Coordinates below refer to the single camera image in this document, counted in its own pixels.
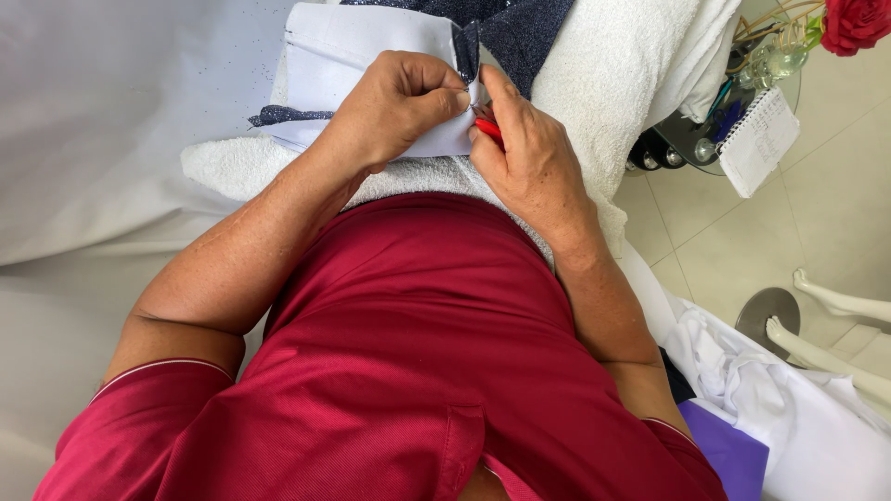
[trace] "shirt sleeve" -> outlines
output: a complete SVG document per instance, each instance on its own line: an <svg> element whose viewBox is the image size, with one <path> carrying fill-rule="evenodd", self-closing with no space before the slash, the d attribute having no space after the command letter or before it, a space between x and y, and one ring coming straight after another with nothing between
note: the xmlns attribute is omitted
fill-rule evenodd
<svg viewBox="0 0 891 501"><path fill-rule="evenodd" d="M122 373L65 429L34 499L154 499L176 438L232 385L223 369L195 359Z"/></svg>
<svg viewBox="0 0 891 501"><path fill-rule="evenodd" d="M727 493L724 492L717 472L690 437L661 419L647 417L642 421L674 460L696 481L708 499L727 501Z"/></svg>

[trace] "red rose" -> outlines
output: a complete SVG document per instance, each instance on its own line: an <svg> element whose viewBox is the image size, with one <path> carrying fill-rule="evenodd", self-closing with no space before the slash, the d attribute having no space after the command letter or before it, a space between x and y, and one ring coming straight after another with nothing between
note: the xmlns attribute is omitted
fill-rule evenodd
<svg viewBox="0 0 891 501"><path fill-rule="evenodd" d="M820 43L838 55L871 49L891 33L891 0L826 0Z"/></svg>

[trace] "spiral notebook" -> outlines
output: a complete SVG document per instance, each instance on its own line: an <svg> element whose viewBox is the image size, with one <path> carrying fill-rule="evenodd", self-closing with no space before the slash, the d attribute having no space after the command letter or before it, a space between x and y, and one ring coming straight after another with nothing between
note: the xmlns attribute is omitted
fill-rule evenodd
<svg viewBox="0 0 891 501"><path fill-rule="evenodd" d="M759 94L717 145L721 168L742 198L750 198L798 139L798 119L777 87Z"/></svg>

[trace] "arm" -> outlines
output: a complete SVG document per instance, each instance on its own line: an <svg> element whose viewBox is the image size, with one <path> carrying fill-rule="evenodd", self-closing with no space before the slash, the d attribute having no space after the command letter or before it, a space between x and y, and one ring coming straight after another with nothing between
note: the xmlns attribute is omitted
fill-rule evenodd
<svg viewBox="0 0 891 501"><path fill-rule="evenodd" d="M494 67L483 65L480 76L492 96L506 152L472 127L470 160L508 209L551 245L576 337L612 375L625 408L689 435L641 305L609 254L566 130L523 99Z"/></svg>
<svg viewBox="0 0 891 501"><path fill-rule="evenodd" d="M244 357L242 336L318 232L370 174L465 111L464 88L433 56L381 53L312 146L149 283L124 323L104 380L169 357L201 358L235 375Z"/></svg>

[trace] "round metal base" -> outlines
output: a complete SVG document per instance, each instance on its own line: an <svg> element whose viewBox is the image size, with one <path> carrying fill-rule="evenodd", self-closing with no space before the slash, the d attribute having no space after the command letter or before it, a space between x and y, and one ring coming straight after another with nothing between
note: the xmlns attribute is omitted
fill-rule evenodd
<svg viewBox="0 0 891 501"><path fill-rule="evenodd" d="M771 316L777 316L783 327L798 335L801 329L798 303L789 291L779 287L770 287L752 296L746 306L742 307L740 317L736 319L736 330L785 360L789 357L789 353L767 337L766 324Z"/></svg>

